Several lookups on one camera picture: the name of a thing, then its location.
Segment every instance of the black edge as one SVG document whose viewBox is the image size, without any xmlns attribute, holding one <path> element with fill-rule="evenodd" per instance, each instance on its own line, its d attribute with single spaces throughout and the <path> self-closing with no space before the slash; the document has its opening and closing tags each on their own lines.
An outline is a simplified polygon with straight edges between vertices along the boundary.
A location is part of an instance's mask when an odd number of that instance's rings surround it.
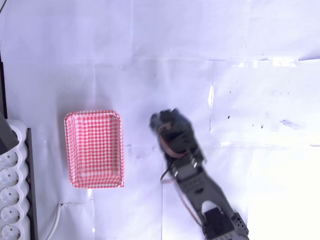
<svg viewBox="0 0 320 240">
<path fill-rule="evenodd" d="M 4 72 L 4 63 L 1 60 L 1 53 L 0 53 L 0 113 L 2 113 L 5 119 L 8 119 L 6 89 L 5 89 L 5 72 Z"/>
<path fill-rule="evenodd" d="M 25 140 L 26 147 L 28 148 L 28 156 L 25 159 L 25 163 L 28 165 L 29 174 L 26 177 L 26 181 L 29 185 L 29 192 L 26 195 L 26 199 L 30 203 L 30 209 L 27 212 L 27 216 L 30 219 L 30 239 L 39 240 L 38 236 L 38 222 L 37 222 L 37 208 L 36 208 L 36 190 L 35 190 L 35 172 L 34 172 L 34 159 L 32 153 L 32 137 L 31 128 L 28 128 L 27 137 Z"/>
</svg>

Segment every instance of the red wire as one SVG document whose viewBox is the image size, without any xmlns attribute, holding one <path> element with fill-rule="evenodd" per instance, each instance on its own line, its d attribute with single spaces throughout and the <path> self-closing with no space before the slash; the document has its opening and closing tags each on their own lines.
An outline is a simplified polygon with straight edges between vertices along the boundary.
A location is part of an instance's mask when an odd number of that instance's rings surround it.
<svg viewBox="0 0 320 240">
<path fill-rule="evenodd" d="M 175 181 L 175 179 L 161 179 L 161 183 L 162 184 L 171 184 Z M 190 213 L 191 217 L 194 219 L 194 221 L 202 228 L 201 223 L 198 221 L 197 217 L 194 215 L 194 213 L 192 212 L 192 210 L 190 209 L 190 207 L 187 205 L 186 201 L 184 200 L 184 197 L 182 196 L 182 194 L 180 193 L 180 190 L 177 189 L 176 185 L 174 185 L 180 200 L 182 201 L 184 207 L 188 210 L 188 212 Z"/>
</svg>

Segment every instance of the white cable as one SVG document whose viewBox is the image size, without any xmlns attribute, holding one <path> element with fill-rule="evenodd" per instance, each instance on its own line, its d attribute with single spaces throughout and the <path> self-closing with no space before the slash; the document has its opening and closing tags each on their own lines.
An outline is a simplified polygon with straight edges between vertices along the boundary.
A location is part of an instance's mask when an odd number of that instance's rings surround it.
<svg viewBox="0 0 320 240">
<path fill-rule="evenodd" d="M 58 204 L 58 207 L 57 207 L 57 210 L 56 210 L 56 216 L 55 216 L 55 220 L 54 220 L 54 224 L 53 224 L 53 227 L 48 235 L 48 237 L 46 238 L 46 240 L 50 240 L 52 235 L 54 234 L 57 226 L 58 226 L 58 222 L 59 222 L 59 218 L 60 218 L 60 212 L 61 212 L 61 207 L 64 205 L 67 207 L 66 204 L 77 204 L 77 205 L 83 205 L 85 203 L 79 203 L 79 202 L 65 202 L 65 203 L 59 203 Z"/>
<path fill-rule="evenodd" d="M 55 216 L 55 220 L 54 220 L 54 224 L 53 224 L 53 227 L 52 227 L 48 237 L 46 238 L 46 240 L 50 240 L 51 239 L 52 235 L 54 234 L 54 232 L 55 232 L 55 230 L 56 230 L 56 228 L 58 226 L 62 205 L 63 204 L 58 204 L 57 211 L 56 211 L 56 216 Z"/>
</svg>

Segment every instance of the black marks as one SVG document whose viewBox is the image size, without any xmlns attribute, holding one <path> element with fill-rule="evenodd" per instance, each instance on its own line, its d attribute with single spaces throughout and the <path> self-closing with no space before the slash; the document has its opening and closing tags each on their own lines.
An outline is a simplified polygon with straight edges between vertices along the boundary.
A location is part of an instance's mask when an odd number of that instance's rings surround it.
<svg viewBox="0 0 320 240">
<path fill-rule="evenodd" d="M 289 128 L 292 128 L 293 130 L 298 130 L 298 129 L 301 128 L 298 124 L 296 124 L 294 122 L 291 122 L 289 120 L 285 120 L 285 119 L 280 121 L 280 123 L 282 123 L 283 125 L 285 125 L 285 126 L 287 126 Z"/>
</svg>

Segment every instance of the socket hole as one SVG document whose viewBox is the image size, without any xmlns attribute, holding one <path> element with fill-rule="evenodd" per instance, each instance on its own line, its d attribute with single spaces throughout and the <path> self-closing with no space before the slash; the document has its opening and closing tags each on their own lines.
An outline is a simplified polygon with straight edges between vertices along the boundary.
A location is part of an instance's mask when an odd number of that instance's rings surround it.
<svg viewBox="0 0 320 240">
<path fill-rule="evenodd" d="M 14 150 L 10 150 L 6 155 L 0 157 L 0 163 L 7 167 L 12 168 L 18 163 L 18 155 Z"/>
<path fill-rule="evenodd" d="M 19 193 L 11 187 L 6 187 L 0 192 L 0 203 L 5 205 L 13 206 L 19 202 L 19 199 Z"/>
</svg>

